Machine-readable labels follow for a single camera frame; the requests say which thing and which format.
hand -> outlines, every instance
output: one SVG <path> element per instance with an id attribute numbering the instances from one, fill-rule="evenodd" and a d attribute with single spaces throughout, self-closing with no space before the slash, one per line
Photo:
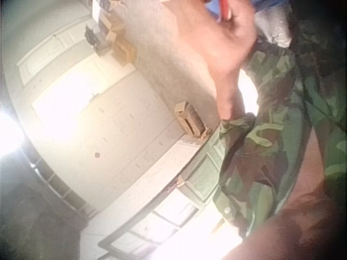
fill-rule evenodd
<path id="1" fill-rule="evenodd" d="M 207 62 L 216 84 L 221 119 L 239 117 L 244 109 L 237 87 L 239 71 L 256 39 L 254 9 L 249 0 L 229 0 L 232 18 L 218 24 L 202 0 L 175 0 L 171 10 L 177 16 L 179 34 Z"/>

blue object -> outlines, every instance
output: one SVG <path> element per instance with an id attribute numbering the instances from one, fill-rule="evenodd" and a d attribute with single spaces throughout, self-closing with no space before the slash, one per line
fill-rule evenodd
<path id="1" fill-rule="evenodd" d="M 273 7 L 278 4 L 288 3 L 289 0 L 251 0 L 253 7 L 256 12 L 262 9 Z M 219 0 L 212 0 L 211 2 L 205 4 L 206 8 L 214 17 L 219 17 L 221 10 L 219 7 Z"/>

skin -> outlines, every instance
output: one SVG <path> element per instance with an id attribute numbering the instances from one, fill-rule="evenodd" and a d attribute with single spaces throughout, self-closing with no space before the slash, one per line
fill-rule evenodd
<path id="1" fill-rule="evenodd" d="M 229 0 L 229 6 L 231 20 L 217 24 L 202 0 L 175 0 L 170 5 L 182 39 L 208 64 L 221 120 L 234 120 L 245 113 L 237 82 L 242 63 L 256 39 L 250 1 Z M 322 183 L 322 156 L 312 131 L 298 181 L 284 208 L 223 260 L 319 259 L 335 237 L 340 221 Z"/>

red object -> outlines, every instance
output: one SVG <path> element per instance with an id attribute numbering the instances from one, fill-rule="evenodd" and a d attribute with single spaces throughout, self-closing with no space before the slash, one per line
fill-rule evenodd
<path id="1" fill-rule="evenodd" d="M 219 6 L 221 8 L 221 19 L 223 22 L 229 20 L 229 3 L 228 0 L 219 0 Z"/>

camouflage fabric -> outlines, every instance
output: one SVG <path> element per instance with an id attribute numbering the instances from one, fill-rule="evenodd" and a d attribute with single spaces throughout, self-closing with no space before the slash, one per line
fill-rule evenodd
<path id="1" fill-rule="evenodd" d="M 276 214 L 289 197 L 312 127 L 326 193 L 345 206 L 346 78 L 345 61 L 330 61 L 336 50 L 306 23 L 291 49 L 257 40 L 244 70 L 258 90 L 258 115 L 222 121 L 219 129 L 225 159 L 214 202 L 241 237 Z"/>

